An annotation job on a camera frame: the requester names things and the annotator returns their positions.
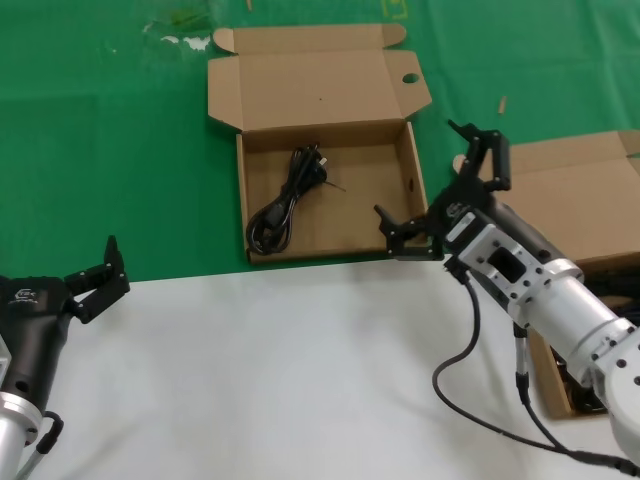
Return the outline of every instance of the white table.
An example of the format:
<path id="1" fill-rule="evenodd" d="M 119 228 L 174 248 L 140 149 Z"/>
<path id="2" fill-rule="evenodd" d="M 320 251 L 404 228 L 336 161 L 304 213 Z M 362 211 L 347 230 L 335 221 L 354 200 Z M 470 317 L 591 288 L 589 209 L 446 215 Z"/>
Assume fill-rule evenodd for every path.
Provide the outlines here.
<path id="1" fill-rule="evenodd" d="M 443 376 L 460 405 L 542 440 L 514 386 L 510 319 Z M 440 264 L 394 261 L 136 283 L 74 321 L 48 408 L 65 430 L 33 479 L 620 479 L 450 411 L 433 369 L 471 334 Z M 547 423 L 620 453 L 606 418 Z"/>

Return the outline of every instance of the power cord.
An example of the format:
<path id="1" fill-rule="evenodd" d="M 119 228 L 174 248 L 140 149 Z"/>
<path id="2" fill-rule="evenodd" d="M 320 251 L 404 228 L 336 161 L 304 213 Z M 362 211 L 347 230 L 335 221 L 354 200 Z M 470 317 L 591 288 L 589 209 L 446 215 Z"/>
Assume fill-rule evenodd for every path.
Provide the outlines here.
<path id="1" fill-rule="evenodd" d="M 297 148 L 291 155 L 287 181 L 280 195 L 256 213 L 247 225 L 249 250 L 258 255 L 281 253 L 289 246 L 293 231 L 293 210 L 309 190 L 327 182 L 327 159 L 318 145 Z"/>
<path id="2" fill-rule="evenodd" d="M 24 466 L 20 469 L 14 480 L 26 480 L 29 478 L 33 470 L 38 466 L 42 458 L 51 451 L 58 441 L 58 437 L 64 428 L 64 422 L 60 415 L 55 412 L 44 412 L 43 417 L 50 418 L 53 423 L 47 433 L 45 433 L 36 445 L 35 451 L 31 454 Z"/>
<path id="3" fill-rule="evenodd" d="M 526 365 L 524 368 L 521 368 L 520 365 L 516 368 L 516 385 L 518 387 L 518 393 L 520 395 L 520 400 L 524 405 L 527 413 L 531 417 L 531 420 L 535 423 L 538 429 L 542 432 L 542 434 L 553 444 L 546 445 L 544 443 L 539 443 L 533 440 L 529 440 L 527 438 L 521 437 L 519 435 L 515 435 L 511 432 L 507 432 L 506 430 L 496 427 L 484 420 L 472 415 L 471 413 L 463 410 L 456 404 L 454 404 L 451 400 L 449 400 L 446 395 L 442 392 L 439 385 L 439 377 L 444 370 L 449 368 L 450 366 L 461 362 L 465 358 L 467 358 L 471 352 L 475 349 L 478 339 L 480 338 L 480 326 L 481 326 L 481 313 L 480 313 L 480 302 L 478 301 L 478 295 L 471 285 L 469 275 L 467 274 L 467 267 L 463 265 L 456 257 L 451 257 L 447 262 L 445 262 L 445 268 L 458 280 L 469 292 L 469 296 L 471 298 L 471 305 L 473 307 L 473 333 L 471 334 L 471 340 L 467 347 L 460 352 L 458 355 L 451 357 L 449 360 L 446 360 L 441 365 L 439 365 L 435 371 L 433 372 L 433 376 L 431 377 L 431 383 L 433 385 L 433 389 L 436 392 L 436 395 L 442 402 L 451 408 L 454 412 L 462 415 L 463 417 L 471 420 L 472 422 L 491 430 L 499 435 L 505 436 L 511 440 L 516 442 L 523 443 L 525 445 L 529 445 L 531 447 L 540 448 L 542 450 L 546 450 L 548 452 L 559 453 L 562 455 L 567 455 L 570 458 L 589 465 L 596 466 L 605 466 L 609 468 L 614 468 L 621 473 L 630 476 L 640 476 L 640 470 L 636 467 L 630 460 L 621 457 L 615 457 L 611 455 L 602 455 L 598 453 L 591 452 L 583 452 L 583 451 L 574 451 L 566 448 L 562 443 L 560 443 L 549 430 L 542 424 L 535 411 L 531 407 L 531 399 L 529 397 L 529 372 L 526 369 Z M 514 334 L 516 337 L 516 345 L 522 345 L 523 342 L 518 342 L 518 339 L 524 338 L 526 340 L 526 330 L 520 329 L 519 327 L 514 328 Z"/>

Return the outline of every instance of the open cardboard box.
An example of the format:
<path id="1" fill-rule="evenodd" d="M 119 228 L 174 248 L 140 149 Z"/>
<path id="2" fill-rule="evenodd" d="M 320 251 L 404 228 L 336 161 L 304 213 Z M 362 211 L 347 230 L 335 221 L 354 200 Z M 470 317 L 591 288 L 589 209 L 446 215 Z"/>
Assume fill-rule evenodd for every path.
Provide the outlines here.
<path id="1" fill-rule="evenodd" d="M 406 36 L 397 24 L 220 29 L 211 60 L 209 115 L 237 136 L 242 224 L 273 201 L 291 154 L 318 143 L 328 180 L 296 207 L 281 254 L 252 262 L 382 252 L 375 204 L 406 219 L 427 201 L 411 124 L 431 102 L 413 52 L 384 50 Z"/>
<path id="2" fill-rule="evenodd" d="M 513 189 L 497 197 L 576 262 L 587 277 L 640 266 L 640 158 L 633 158 L 638 152 L 640 131 L 515 145 L 511 148 Z M 535 333 L 531 356 L 549 416 L 576 416 L 551 349 Z"/>

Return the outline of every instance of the box flap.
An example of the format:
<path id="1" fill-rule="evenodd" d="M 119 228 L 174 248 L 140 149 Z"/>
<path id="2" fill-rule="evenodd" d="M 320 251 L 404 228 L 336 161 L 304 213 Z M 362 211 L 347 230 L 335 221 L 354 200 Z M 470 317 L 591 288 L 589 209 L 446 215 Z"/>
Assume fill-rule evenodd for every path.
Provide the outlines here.
<path id="1" fill-rule="evenodd" d="M 406 118 L 431 96 L 415 53 L 382 50 L 404 36 L 400 25 L 217 31 L 242 53 L 209 62 L 209 115 L 243 131 Z"/>
<path id="2" fill-rule="evenodd" d="M 516 145 L 497 196 L 575 261 L 640 252 L 638 147 L 639 131 Z"/>
<path id="3" fill-rule="evenodd" d="M 239 55 L 310 53 L 382 49 L 402 43 L 407 36 L 398 24 L 325 25 L 282 28 L 220 28 L 213 41 Z"/>

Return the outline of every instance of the green mat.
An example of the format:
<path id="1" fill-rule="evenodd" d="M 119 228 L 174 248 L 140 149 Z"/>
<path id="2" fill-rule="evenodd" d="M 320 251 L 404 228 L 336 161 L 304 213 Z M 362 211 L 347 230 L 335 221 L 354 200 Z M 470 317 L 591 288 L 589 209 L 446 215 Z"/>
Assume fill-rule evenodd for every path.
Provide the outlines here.
<path id="1" fill-rule="evenodd" d="M 446 118 L 500 128 L 513 142 L 640 126 L 638 2 L 253 6 L 0 0 L 1 274 L 63 275 L 98 263 L 110 233 L 133 280 L 251 268 L 234 132 L 207 119 L 206 62 L 219 53 L 183 40 L 220 26 L 404 24 L 402 48 L 418 53 L 434 98 L 413 119 L 432 198 L 462 149 Z"/>

